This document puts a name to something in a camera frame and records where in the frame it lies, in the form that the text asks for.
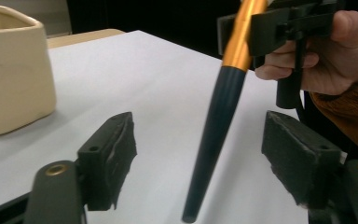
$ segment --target white surface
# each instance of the white surface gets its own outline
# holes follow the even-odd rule
[[[182,223],[220,61],[139,31],[51,49],[50,59],[57,110],[0,136],[0,204],[28,192],[42,166],[73,161],[109,117],[131,111],[138,155],[117,210],[88,212],[88,223]],[[248,73],[196,223],[308,223],[260,152],[267,110],[281,111],[275,90]]]

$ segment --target ceramic container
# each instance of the ceramic container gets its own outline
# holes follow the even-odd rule
[[[55,105],[43,24],[0,7],[0,134],[49,115]]]

